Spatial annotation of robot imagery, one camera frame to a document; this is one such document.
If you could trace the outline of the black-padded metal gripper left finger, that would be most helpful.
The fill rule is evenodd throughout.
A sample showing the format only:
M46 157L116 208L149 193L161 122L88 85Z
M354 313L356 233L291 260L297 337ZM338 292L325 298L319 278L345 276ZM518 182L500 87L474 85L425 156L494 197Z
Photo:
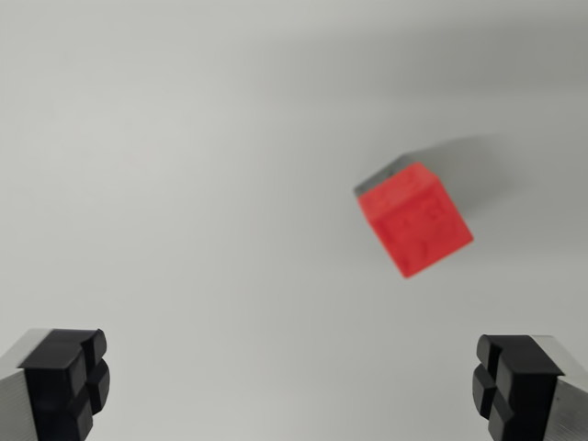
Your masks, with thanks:
M30 329L1 355L1 438L87 439L110 389L100 329Z

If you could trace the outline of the black-padded metal gripper right finger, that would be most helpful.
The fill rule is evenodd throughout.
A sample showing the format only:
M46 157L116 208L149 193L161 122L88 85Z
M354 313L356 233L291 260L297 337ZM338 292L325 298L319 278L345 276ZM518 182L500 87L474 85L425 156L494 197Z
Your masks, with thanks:
M472 376L494 440L585 440L587 369L550 335L482 335Z

